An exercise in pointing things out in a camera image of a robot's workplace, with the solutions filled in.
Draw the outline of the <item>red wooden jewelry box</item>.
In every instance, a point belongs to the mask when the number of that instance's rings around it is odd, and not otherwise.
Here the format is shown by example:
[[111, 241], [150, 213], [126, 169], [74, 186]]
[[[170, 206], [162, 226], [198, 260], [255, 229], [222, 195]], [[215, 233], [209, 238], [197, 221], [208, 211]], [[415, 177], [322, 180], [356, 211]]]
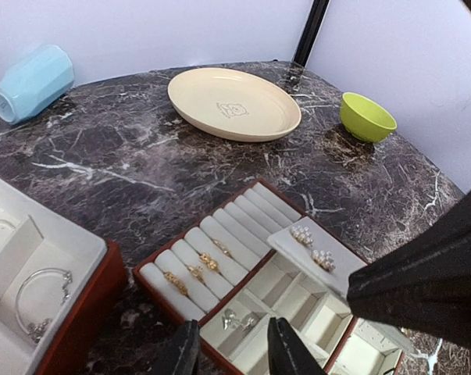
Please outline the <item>red wooden jewelry box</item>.
[[73, 374], [127, 282], [119, 246], [0, 179], [0, 374]]

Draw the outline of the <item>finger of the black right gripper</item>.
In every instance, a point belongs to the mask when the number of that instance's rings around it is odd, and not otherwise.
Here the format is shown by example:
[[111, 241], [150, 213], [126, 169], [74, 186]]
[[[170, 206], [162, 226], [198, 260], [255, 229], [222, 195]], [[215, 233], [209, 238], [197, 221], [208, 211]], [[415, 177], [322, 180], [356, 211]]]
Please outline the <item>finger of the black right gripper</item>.
[[471, 191], [348, 283], [347, 301], [358, 317], [439, 338], [471, 338]]

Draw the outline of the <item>red earring tray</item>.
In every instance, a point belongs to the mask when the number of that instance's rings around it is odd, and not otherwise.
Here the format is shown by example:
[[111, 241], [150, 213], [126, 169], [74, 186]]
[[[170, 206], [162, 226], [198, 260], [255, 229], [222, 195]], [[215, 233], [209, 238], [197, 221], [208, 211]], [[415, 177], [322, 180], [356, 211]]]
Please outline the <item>red earring tray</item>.
[[[291, 227], [309, 228], [305, 247]], [[311, 258], [330, 252], [335, 270]], [[266, 331], [285, 318], [330, 374], [396, 374], [412, 342], [348, 307], [351, 273], [366, 259], [265, 180], [255, 180], [143, 260], [134, 276], [176, 322], [197, 320], [205, 354], [227, 374], [268, 374]], [[257, 323], [224, 330], [225, 309]]]

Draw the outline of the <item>small silver stud earring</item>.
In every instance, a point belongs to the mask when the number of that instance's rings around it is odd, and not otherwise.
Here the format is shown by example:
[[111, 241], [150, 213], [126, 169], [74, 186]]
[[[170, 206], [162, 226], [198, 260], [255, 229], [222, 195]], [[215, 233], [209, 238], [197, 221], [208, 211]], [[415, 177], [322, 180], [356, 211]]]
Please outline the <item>small silver stud earring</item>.
[[242, 330], [248, 330], [256, 325], [257, 320], [252, 315], [247, 315], [243, 319], [240, 319], [236, 312], [232, 309], [225, 309], [221, 316], [222, 325], [224, 330], [241, 328]]

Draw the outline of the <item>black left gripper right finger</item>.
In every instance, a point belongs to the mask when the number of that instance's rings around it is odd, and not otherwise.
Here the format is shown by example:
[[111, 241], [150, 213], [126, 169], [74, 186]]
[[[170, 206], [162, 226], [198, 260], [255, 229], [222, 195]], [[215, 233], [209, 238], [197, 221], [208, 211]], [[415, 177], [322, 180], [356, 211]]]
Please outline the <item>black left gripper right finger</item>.
[[269, 320], [267, 341], [270, 374], [326, 375], [285, 318]]

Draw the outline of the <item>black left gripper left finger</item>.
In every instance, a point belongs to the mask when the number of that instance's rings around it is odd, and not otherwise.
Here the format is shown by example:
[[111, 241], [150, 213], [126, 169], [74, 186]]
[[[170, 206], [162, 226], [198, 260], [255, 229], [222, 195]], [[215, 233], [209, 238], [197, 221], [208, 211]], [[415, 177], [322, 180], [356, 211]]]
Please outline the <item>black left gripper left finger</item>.
[[152, 367], [153, 375], [198, 374], [200, 334], [197, 320], [185, 321]]

